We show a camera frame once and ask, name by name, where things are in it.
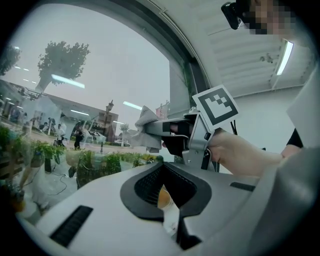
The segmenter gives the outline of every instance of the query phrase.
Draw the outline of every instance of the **ceiling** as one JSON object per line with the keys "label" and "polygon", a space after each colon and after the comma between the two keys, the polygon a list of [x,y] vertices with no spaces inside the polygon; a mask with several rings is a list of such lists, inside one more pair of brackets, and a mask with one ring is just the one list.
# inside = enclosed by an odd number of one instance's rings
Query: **ceiling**
{"label": "ceiling", "polygon": [[156,4],[162,10],[158,16],[167,23],[174,22],[176,32],[180,30],[190,42],[210,85],[224,84],[235,98],[303,86],[315,67],[310,49],[295,44],[284,72],[276,75],[285,41],[272,35],[250,34],[243,24],[238,30],[231,29],[221,11],[227,0],[139,2]]}

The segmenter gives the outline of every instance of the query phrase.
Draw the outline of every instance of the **ceiling light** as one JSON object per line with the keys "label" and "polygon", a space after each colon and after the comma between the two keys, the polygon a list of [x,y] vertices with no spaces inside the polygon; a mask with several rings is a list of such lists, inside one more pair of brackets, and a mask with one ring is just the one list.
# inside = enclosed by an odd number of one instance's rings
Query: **ceiling light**
{"label": "ceiling light", "polygon": [[129,107],[135,108],[135,109],[137,109],[137,110],[142,110],[142,107],[137,106],[137,105],[132,104],[132,103],[127,102],[127,101],[123,102],[123,104],[124,104],[124,105],[127,105],[127,106],[129,106]]}
{"label": "ceiling light", "polygon": [[70,109],[70,111],[71,111],[71,112],[78,113],[78,114],[82,114],[82,115],[85,115],[85,116],[89,116],[89,114],[87,114],[87,113],[83,113],[83,112],[75,111],[75,110],[72,110],[72,109]]}
{"label": "ceiling light", "polygon": [[283,71],[285,70],[285,67],[288,63],[290,54],[292,52],[292,48],[294,47],[294,44],[292,42],[287,41],[285,45],[284,55],[281,61],[281,64],[279,66],[278,72],[276,73],[277,76],[282,75]]}
{"label": "ceiling light", "polygon": [[68,79],[68,78],[65,78],[65,77],[62,77],[62,76],[58,76],[56,74],[52,74],[51,77],[52,77],[52,79],[57,80],[57,81],[62,82],[62,83],[65,83],[65,84],[78,86],[78,87],[83,88],[83,89],[85,88],[85,85],[83,83],[76,82],[76,81],[73,81],[71,79]]}

